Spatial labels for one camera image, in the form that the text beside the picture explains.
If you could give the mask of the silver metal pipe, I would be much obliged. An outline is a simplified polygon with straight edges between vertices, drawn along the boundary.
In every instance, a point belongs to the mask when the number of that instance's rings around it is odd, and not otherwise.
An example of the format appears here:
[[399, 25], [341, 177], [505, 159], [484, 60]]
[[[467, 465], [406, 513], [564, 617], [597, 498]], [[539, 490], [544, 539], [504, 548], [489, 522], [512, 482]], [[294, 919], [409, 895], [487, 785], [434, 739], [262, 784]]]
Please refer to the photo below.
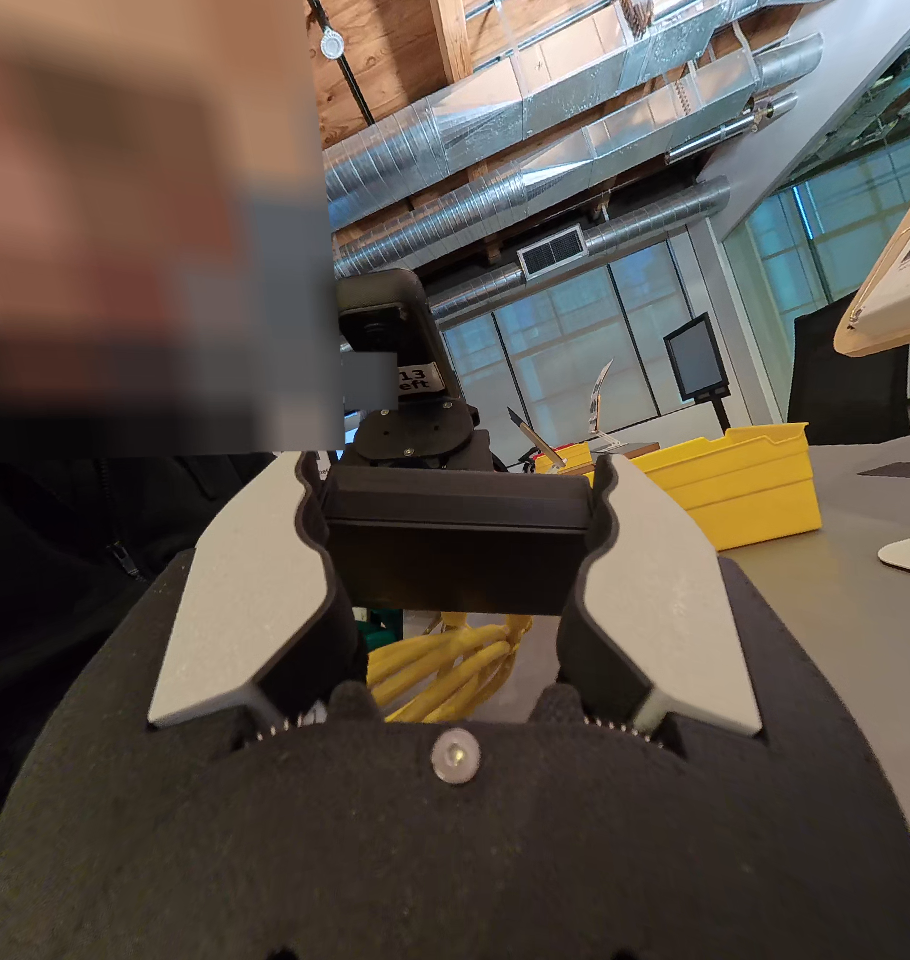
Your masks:
[[667, 150], [664, 155], [664, 162], [667, 166], [672, 166], [718, 147], [733, 138], [745, 134], [755, 134], [760, 128], [790, 112], [796, 103], [796, 91], [783, 91], [753, 108], [746, 108], [738, 117]]

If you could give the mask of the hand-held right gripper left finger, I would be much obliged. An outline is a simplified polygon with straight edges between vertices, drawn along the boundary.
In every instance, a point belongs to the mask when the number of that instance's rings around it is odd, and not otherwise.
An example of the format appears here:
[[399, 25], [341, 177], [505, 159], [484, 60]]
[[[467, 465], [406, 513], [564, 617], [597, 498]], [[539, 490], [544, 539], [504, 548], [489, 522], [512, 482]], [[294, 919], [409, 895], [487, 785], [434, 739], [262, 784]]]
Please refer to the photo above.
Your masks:
[[235, 708], [257, 728], [321, 723], [366, 665], [326, 549], [315, 451], [277, 455], [197, 542], [148, 721], [167, 728]]

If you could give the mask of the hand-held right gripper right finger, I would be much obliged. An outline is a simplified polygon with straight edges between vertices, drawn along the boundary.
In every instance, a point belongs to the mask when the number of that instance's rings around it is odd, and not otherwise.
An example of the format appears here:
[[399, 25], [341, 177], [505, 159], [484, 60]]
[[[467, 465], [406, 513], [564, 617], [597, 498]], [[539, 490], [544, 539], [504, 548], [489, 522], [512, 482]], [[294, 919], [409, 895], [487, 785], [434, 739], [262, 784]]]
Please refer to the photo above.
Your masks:
[[762, 719], [717, 552], [634, 462], [596, 462], [587, 554], [557, 632], [587, 718], [649, 738], [670, 715], [752, 738]]

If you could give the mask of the pale wooden desk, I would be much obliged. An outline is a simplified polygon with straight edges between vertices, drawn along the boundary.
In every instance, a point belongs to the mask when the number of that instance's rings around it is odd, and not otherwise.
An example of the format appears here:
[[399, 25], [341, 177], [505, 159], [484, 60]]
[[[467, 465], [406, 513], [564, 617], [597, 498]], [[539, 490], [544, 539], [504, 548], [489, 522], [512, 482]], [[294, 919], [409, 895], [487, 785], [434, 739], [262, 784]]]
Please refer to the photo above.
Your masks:
[[[910, 217], [910, 207], [905, 213], [896, 231], [899, 229], [900, 225], [904, 222], [906, 217]], [[857, 295], [866, 289], [867, 280], [869, 279], [870, 273], [872, 272], [873, 268], [875, 268], [879, 259], [885, 256], [885, 251], [889, 247], [889, 244], [892, 241], [893, 236], [885, 246], [884, 250], [881, 253], [881, 256], [877, 259], [874, 266], [869, 271], [867, 278], [864, 280], [861, 287], [858, 289], [855, 297], [847, 307], [844, 317], [840, 320], [838, 324], [838, 328], [836, 330], [834, 341], [833, 341], [834, 349], [838, 354], [842, 354], [848, 357], [862, 357], [869, 354], [878, 354], [881, 352], [885, 352], [887, 350], [892, 350], [894, 348], [910, 345], [910, 334], [905, 335], [905, 334], [897, 334], [897, 333], [892, 334], [892, 333], [883, 332], [880, 335], [877, 335], [875, 334], [874, 331], [869, 331], [865, 329], [850, 329], [847, 327], [847, 323], [852, 314], [852, 309], [855, 306]]]

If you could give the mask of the black monitor on stand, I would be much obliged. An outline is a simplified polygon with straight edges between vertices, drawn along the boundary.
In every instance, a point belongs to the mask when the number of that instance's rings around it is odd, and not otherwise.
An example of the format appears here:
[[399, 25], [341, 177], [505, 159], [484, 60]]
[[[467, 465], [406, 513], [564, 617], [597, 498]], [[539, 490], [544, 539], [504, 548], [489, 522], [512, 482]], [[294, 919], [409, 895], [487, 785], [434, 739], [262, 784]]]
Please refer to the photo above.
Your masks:
[[709, 314], [690, 319], [663, 342], [680, 398], [709, 403], [725, 436], [731, 426], [724, 405], [731, 395], [730, 384]]

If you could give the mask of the white ceiling vent grille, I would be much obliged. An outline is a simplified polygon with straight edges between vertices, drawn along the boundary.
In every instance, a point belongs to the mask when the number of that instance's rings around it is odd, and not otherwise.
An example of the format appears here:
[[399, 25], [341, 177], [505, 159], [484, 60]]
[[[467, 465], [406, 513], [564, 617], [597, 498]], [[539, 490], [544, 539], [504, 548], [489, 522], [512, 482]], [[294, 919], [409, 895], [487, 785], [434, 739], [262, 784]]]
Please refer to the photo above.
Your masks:
[[517, 251], [524, 282], [532, 282], [588, 256], [583, 230], [573, 223]]

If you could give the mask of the yellow plastic bin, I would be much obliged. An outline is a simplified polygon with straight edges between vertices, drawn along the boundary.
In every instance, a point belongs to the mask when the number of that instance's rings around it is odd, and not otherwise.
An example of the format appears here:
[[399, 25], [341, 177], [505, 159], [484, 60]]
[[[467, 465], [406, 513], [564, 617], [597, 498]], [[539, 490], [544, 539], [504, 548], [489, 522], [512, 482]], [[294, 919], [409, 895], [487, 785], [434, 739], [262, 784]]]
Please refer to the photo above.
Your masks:
[[730, 428], [633, 459], [717, 552], [821, 529], [806, 422]]
[[533, 459], [536, 474], [586, 475], [594, 471], [594, 460], [587, 442], [573, 443], [554, 451], [540, 452]]

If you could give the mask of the round spiral metal duct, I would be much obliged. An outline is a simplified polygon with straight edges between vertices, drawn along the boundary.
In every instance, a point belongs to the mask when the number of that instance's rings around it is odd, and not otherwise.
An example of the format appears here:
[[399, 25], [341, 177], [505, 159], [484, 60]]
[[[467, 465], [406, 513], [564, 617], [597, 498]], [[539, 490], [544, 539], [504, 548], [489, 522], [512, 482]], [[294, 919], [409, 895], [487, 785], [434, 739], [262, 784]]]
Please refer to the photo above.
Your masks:
[[[489, 242], [497, 246], [494, 269], [477, 282], [489, 291], [524, 287], [517, 259], [519, 248], [578, 223], [576, 203], [542, 209], [548, 191], [525, 184], [521, 174], [487, 176], [435, 198], [410, 213], [360, 236], [341, 248], [335, 260], [340, 282], [376, 272], [452, 267]], [[696, 222], [723, 210], [729, 186], [724, 177], [695, 183], [674, 194], [648, 202], [596, 225], [582, 228], [588, 256], [571, 267], [586, 266], [624, 248], [651, 239], [677, 226]]]

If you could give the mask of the curved paper sign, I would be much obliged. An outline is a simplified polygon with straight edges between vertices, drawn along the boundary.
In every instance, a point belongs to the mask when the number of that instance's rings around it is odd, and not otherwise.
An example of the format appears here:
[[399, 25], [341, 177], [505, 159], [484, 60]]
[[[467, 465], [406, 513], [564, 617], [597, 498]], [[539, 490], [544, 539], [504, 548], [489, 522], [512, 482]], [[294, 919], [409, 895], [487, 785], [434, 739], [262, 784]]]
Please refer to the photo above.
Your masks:
[[604, 452], [624, 455], [628, 449], [628, 445], [622, 440], [610, 436], [601, 429], [602, 390], [605, 378], [613, 361], [614, 357], [608, 360], [605, 366], [602, 367], [594, 383], [589, 403], [589, 432], [591, 439], [604, 442]]

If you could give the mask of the black ethernet switch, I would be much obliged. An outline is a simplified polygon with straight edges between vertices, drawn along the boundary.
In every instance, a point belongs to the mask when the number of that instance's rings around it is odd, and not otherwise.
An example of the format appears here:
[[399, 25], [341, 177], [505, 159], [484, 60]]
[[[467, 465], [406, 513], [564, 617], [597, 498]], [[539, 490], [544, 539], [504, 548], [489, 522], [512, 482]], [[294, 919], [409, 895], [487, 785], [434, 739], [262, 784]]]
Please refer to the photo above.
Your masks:
[[327, 550], [356, 607], [561, 616], [587, 554], [579, 476], [338, 465]]

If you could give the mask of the black office chair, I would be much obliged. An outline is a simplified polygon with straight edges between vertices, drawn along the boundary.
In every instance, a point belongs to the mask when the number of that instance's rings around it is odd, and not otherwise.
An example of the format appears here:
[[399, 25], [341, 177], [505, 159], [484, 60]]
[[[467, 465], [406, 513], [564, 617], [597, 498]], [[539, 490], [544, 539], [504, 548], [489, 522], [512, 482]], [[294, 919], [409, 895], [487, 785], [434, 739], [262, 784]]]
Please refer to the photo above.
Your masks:
[[909, 347], [859, 358], [834, 349], [838, 324], [854, 296], [795, 319], [787, 422], [806, 424], [811, 448], [873, 445], [910, 435]]

